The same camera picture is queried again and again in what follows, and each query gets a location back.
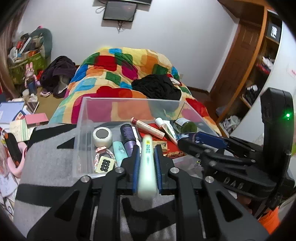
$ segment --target tv screen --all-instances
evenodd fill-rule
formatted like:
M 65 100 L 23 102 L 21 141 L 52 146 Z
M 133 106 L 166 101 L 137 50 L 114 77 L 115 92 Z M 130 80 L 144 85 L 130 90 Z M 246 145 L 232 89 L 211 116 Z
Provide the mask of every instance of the tv screen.
M 142 4 L 147 4 L 147 5 L 151 5 L 151 2 L 152 2 L 152 0 L 121 0 L 121 1 L 142 3 Z
M 136 3 L 109 1 L 103 19 L 132 22 L 136 10 Z

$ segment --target metal screw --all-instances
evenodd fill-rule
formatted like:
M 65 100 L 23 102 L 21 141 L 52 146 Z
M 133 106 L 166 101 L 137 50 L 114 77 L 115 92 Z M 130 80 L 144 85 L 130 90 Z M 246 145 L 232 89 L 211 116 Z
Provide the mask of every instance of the metal screw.
M 123 173 L 124 172 L 124 168 L 123 167 L 118 167 L 118 168 L 115 168 L 115 171 L 117 173 Z
M 177 168 L 177 167 L 172 167 L 172 168 L 170 169 L 170 171 L 171 171 L 172 173 L 174 173 L 174 174 L 177 174 L 177 173 L 179 172 L 179 168 Z
M 207 176 L 207 177 L 205 177 L 205 181 L 206 181 L 207 183 L 212 183 L 212 182 L 214 181 L 214 178 L 211 177 L 211 176 Z
M 83 176 L 82 178 L 80 178 L 80 181 L 82 181 L 83 183 L 88 183 L 90 179 L 91 178 L 89 176 Z
M 216 162 L 215 162 L 215 161 L 210 161 L 210 162 L 209 162 L 209 165 L 213 167 L 213 166 L 216 165 Z
M 290 155 L 291 155 L 291 152 L 290 152 L 289 150 L 285 150 L 285 154 L 286 154 L 287 156 L 290 156 Z

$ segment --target colorful comforter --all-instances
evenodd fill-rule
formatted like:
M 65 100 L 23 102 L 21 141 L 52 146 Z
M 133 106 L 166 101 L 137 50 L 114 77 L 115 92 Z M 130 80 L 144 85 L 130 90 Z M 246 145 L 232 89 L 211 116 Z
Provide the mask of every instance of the colorful comforter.
M 65 99 L 58 106 L 50 123 L 77 123 L 84 96 L 145 99 L 147 97 L 144 94 L 132 90 L 131 82 L 149 74 L 168 74 L 175 80 L 180 80 L 177 69 L 160 53 L 125 47 L 101 49 L 89 56 L 77 69 Z M 212 129 L 220 133 L 205 106 L 192 97 L 188 88 L 183 83 L 175 86 L 182 92 L 181 100 L 187 101 Z

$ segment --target purple bottle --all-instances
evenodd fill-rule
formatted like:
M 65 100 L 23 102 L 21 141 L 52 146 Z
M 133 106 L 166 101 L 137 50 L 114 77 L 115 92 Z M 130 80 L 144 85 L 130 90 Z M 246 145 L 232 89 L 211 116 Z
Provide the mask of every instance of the purple bottle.
M 128 156 L 131 156 L 133 147 L 136 145 L 136 138 L 133 134 L 133 129 L 130 124 L 124 124 L 120 127 L 123 145 Z

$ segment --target notebook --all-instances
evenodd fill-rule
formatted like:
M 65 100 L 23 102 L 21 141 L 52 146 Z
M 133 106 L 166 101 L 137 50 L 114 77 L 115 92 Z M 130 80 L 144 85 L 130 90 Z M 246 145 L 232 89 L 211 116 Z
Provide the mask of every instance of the notebook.
M 0 103 L 0 123 L 9 124 L 23 109 L 25 102 L 2 102 Z
M 25 119 L 15 120 L 9 124 L 9 132 L 14 134 L 17 142 L 28 141 L 34 127 L 28 128 Z
M 26 115 L 25 120 L 28 126 L 46 124 L 48 122 L 48 118 L 45 113 Z

